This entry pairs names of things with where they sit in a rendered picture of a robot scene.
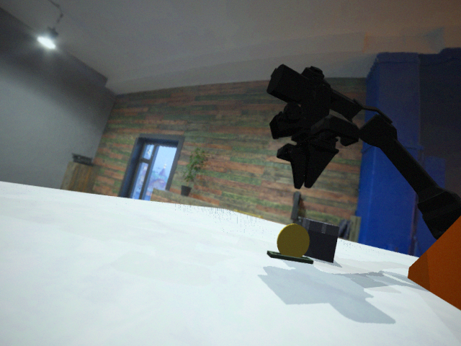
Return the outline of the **gold coin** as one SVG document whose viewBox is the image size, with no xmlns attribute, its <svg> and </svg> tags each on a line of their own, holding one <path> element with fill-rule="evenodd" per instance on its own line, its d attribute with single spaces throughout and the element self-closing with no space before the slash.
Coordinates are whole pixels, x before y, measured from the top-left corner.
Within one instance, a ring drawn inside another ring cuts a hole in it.
<svg viewBox="0 0 461 346">
<path fill-rule="evenodd" d="M 282 255 L 301 258 L 308 250 L 310 237 L 300 225 L 286 225 L 277 236 L 277 248 Z"/>
</svg>

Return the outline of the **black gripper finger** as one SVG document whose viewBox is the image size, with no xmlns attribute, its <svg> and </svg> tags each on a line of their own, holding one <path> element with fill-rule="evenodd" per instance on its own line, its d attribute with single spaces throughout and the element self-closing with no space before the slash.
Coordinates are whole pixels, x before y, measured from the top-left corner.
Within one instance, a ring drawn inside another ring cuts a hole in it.
<svg viewBox="0 0 461 346">
<path fill-rule="evenodd" d="M 310 188 L 339 150 L 312 140 L 300 146 L 306 156 L 305 187 Z"/>
<path fill-rule="evenodd" d="M 295 189 L 300 190 L 305 181 L 306 157 L 289 151 L 283 155 L 291 163 Z"/>
</svg>

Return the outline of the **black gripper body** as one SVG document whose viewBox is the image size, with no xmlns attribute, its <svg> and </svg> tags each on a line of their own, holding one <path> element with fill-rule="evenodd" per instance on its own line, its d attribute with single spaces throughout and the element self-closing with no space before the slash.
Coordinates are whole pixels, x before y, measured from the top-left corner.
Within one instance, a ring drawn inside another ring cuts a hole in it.
<svg viewBox="0 0 461 346">
<path fill-rule="evenodd" d="M 357 143 L 359 141 L 359 128 L 355 123 L 351 123 L 341 117 L 329 114 L 329 111 L 320 105 L 308 105 L 306 107 L 310 110 L 313 120 L 311 129 L 303 130 L 302 128 L 293 136 L 293 138 L 291 138 L 291 141 L 297 142 L 296 145 L 288 143 L 277 149 L 276 157 L 278 159 L 289 161 L 283 155 L 288 151 L 305 156 L 300 145 L 309 140 L 316 141 L 333 148 L 336 148 L 336 142 L 339 140 L 336 138 L 337 136 L 340 137 L 340 143 L 343 146 L 349 146 L 350 144 Z"/>
</svg>

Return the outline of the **dark green flat bar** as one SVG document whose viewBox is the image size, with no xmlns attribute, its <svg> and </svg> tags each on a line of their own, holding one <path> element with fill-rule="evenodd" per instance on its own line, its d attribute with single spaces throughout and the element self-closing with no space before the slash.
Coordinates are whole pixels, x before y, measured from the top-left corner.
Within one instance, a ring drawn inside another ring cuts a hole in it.
<svg viewBox="0 0 461 346">
<path fill-rule="evenodd" d="M 296 262 L 302 262 L 302 263 L 308 263 L 308 264 L 313 264 L 314 260 L 310 259 L 309 257 L 293 257 L 293 256 L 285 256 L 282 255 L 280 252 L 272 252 L 272 251 L 267 251 L 267 255 L 269 255 L 271 258 L 275 259 L 282 259 L 282 260 L 289 260 L 289 261 L 296 261 Z"/>
</svg>

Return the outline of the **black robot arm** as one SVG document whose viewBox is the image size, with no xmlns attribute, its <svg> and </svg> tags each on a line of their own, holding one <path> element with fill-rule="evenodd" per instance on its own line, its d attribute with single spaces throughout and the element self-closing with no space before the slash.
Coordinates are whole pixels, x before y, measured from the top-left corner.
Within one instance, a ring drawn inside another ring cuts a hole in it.
<svg viewBox="0 0 461 346">
<path fill-rule="evenodd" d="M 342 114 L 349 122 L 363 110 L 379 113 L 359 128 L 359 138 L 376 146 L 389 158 L 419 197 L 418 209 L 435 239 L 461 216 L 461 198 L 457 193 L 440 187 L 424 168 L 397 140 L 392 120 L 377 107 L 363 105 L 331 88 L 324 80 L 323 71 L 315 66 L 305 67 L 299 74 L 285 64 L 275 68 L 267 93 L 288 104 L 279 112 L 269 127 L 272 139 L 293 136 L 303 128 L 310 130 L 313 120 L 308 105 L 320 105 L 328 111 Z M 300 107 L 300 106 L 301 107 Z M 302 109 L 303 107 L 303 109 Z"/>
</svg>

